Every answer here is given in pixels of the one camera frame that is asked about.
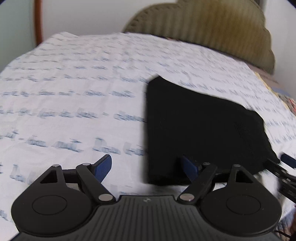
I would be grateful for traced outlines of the brown wooden door frame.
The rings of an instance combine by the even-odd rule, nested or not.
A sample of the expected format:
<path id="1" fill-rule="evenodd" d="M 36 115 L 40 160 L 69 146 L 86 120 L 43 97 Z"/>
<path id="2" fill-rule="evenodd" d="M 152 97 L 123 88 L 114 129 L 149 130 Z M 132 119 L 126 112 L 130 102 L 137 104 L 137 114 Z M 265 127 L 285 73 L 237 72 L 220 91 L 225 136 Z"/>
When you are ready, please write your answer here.
<path id="1" fill-rule="evenodd" d="M 34 0 L 34 27 L 36 45 L 40 45 L 43 42 L 42 33 L 42 0 Z"/>

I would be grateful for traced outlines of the olive upholstered headboard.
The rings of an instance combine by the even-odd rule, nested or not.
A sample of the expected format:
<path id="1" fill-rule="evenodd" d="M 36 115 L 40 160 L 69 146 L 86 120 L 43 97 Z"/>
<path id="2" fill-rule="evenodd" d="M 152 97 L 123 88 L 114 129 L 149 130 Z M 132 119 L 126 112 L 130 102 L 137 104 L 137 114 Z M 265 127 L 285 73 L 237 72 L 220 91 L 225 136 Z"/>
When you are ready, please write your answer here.
<path id="1" fill-rule="evenodd" d="M 255 1 L 196 0 L 154 4 L 136 13 L 123 32 L 201 45 L 272 74 L 275 56 L 265 16 Z"/>

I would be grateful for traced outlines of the black pants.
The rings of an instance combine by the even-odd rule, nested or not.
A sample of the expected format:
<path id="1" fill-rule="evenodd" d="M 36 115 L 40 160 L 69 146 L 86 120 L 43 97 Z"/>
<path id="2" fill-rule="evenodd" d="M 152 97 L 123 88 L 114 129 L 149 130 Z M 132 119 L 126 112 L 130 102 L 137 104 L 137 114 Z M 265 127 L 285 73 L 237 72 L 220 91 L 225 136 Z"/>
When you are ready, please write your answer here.
<path id="1" fill-rule="evenodd" d="M 145 100 L 149 184 L 188 185 L 183 158 L 223 170 L 240 164 L 251 174 L 266 160 L 279 163 L 255 111 L 162 77 L 148 83 Z"/>

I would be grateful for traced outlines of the frosted glass floral door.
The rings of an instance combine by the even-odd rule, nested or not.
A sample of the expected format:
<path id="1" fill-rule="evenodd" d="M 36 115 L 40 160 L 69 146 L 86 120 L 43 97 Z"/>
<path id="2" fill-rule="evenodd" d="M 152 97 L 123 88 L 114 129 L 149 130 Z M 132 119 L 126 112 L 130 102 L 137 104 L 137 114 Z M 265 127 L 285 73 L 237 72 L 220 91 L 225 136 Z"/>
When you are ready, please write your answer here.
<path id="1" fill-rule="evenodd" d="M 34 1 L 6 0 L 0 6 L 1 70 L 36 47 Z"/>

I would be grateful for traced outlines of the yellow patterned blanket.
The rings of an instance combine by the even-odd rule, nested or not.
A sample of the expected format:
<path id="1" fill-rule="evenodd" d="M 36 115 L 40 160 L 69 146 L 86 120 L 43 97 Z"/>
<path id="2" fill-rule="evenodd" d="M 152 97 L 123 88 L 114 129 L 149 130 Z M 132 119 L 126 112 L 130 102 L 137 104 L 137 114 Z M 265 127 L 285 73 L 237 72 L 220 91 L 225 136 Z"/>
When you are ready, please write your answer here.
<path id="1" fill-rule="evenodd" d="M 295 115 L 295 100 L 292 96 L 285 90 L 283 86 L 280 85 L 270 74 L 264 71 L 255 71 L 255 74 L 258 74 L 260 78 L 264 81 L 267 87 L 274 92 L 287 106 L 287 108 Z"/>

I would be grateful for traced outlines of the white script-print bed sheet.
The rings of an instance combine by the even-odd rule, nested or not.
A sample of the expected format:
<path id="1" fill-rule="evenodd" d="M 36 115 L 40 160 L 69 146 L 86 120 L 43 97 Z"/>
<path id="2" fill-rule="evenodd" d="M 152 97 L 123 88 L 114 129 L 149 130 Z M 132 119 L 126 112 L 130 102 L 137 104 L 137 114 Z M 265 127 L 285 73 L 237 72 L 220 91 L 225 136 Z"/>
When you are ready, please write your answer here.
<path id="1" fill-rule="evenodd" d="M 242 61 L 151 35 L 55 34 L 1 73 L 1 240 L 14 200 L 53 164 L 112 156 L 112 194 L 177 193 L 144 180 L 144 98 L 156 75 L 255 110 L 277 155 L 295 156 L 295 116 Z"/>

